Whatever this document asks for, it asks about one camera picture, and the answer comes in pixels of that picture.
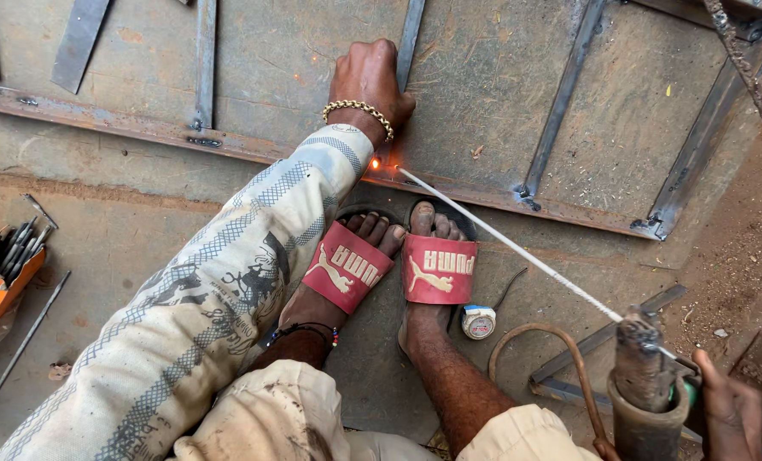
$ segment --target hand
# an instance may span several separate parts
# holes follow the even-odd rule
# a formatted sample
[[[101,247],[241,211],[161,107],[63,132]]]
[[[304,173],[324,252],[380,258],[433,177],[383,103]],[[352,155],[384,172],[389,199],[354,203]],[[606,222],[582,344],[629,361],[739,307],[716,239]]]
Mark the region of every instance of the hand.
[[[721,374],[703,350],[692,358],[702,370],[702,396],[709,461],[750,459],[762,461],[762,406],[759,392]]]
[[[415,110],[415,97],[398,91],[395,80],[398,52],[395,44],[379,38],[371,44],[354,42],[346,56],[335,61],[335,75],[330,84],[330,102],[355,100],[365,102],[389,120],[392,130],[409,120]],[[378,146],[386,139],[386,130],[375,117],[360,109],[331,111],[327,123],[348,123],[358,128]]]

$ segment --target wrist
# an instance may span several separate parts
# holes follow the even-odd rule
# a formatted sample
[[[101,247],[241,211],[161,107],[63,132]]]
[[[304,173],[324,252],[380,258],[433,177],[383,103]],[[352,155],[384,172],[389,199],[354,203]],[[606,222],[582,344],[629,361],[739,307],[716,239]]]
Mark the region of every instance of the wrist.
[[[369,138],[375,150],[386,140],[386,130],[381,122],[367,112],[355,108],[339,108],[327,115],[327,125],[345,123],[361,130]]]

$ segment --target sleeve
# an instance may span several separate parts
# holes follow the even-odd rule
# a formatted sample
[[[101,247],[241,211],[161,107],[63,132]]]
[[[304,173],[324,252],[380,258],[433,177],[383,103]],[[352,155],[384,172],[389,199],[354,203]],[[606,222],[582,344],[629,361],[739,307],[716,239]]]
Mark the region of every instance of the sleeve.
[[[361,131],[328,125],[255,176],[108,320],[0,460],[166,456],[277,318],[372,155]]]

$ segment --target puma logo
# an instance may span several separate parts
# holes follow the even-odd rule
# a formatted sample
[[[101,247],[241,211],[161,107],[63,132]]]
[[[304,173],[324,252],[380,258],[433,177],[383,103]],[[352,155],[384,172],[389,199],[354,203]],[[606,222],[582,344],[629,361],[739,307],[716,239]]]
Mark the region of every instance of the puma logo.
[[[346,293],[350,290],[350,285],[355,283],[355,280],[350,280],[342,276],[338,273],[338,270],[335,267],[330,266],[329,261],[327,260],[327,252],[324,250],[323,243],[321,244],[320,248],[321,253],[318,254],[318,263],[313,267],[310,267],[310,269],[304,275],[308,276],[310,272],[316,269],[316,267],[321,267],[327,271],[327,275],[330,277],[330,280],[333,282],[335,288],[338,288],[342,293]]]
[[[409,263],[412,264],[412,272],[415,273],[415,276],[412,277],[412,285],[409,286],[409,293],[412,293],[412,290],[415,289],[415,282],[417,279],[422,279],[429,285],[434,286],[441,291],[446,291],[447,293],[452,290],[453,277],[437,277],[433,274],[423,273],[421,268],[417,266],[417,263],[412,258],[412,255],[409,256]]]

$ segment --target black wire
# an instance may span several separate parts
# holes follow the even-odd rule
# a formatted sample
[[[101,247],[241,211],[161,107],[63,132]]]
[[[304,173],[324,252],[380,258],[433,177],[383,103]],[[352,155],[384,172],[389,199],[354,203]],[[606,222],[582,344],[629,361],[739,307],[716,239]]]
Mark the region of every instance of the black wire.
[[[495,306],[491,309],[493,311],[497,311],[497,308],[500,307],[500,303],[503,303],[503,300],[506,299],[506,294],[509,293],[509,288],[512,287],[512,284],[515,280],[517,280],[518,277],[520,277],[521,274],[523,274],[525,271],[528,271],[528,267],[524,267],[523,269],[520,269],[520,271],[517,274],[514,274],[514,277],[509,281],[509,284],[506,286],[506,288],[503,289],[503,294],[500,295],[500,299],[497,300],[495,303]]]

